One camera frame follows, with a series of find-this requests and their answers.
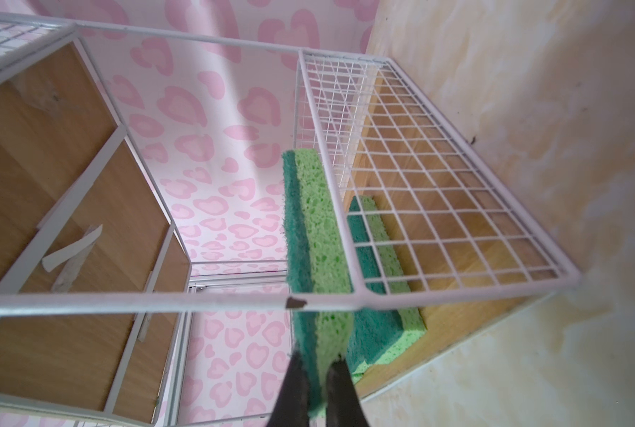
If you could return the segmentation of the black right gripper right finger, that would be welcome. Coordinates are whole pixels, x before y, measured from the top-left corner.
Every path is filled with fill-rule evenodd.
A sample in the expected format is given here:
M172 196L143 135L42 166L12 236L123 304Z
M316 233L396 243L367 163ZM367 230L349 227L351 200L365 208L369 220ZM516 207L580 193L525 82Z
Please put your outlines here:
M326 376L326 427L369 427L345 359L333 362Z

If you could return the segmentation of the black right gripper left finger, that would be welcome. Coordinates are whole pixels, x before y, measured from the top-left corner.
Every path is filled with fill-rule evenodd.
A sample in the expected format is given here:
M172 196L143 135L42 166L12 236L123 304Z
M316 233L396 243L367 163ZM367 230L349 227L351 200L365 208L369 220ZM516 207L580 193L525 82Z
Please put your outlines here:
M308 375L303 368L301 353L296 350L266 426L309 427L309 391Z

